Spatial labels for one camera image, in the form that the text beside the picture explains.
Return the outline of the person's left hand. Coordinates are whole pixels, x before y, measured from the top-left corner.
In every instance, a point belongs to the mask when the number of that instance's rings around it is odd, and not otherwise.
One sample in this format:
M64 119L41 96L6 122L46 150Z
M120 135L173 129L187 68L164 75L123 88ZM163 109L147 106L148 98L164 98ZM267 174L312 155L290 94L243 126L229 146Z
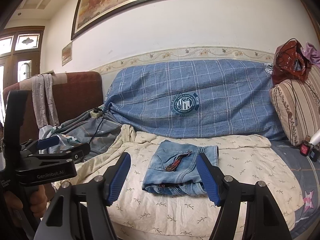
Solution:
M6 205L9 209L11 218L14 223L18 224L19 221L14 214L14 210L21 210L23 209L23 204L20 201L19 198L17 198L12 192L7 191L4 194L4 199L6 202ZM45 187L43 185L40 185L38 190L33 192L30 196L30 209L34 215L35 218L42 218L44 213L47 209L47 195L45 192Z

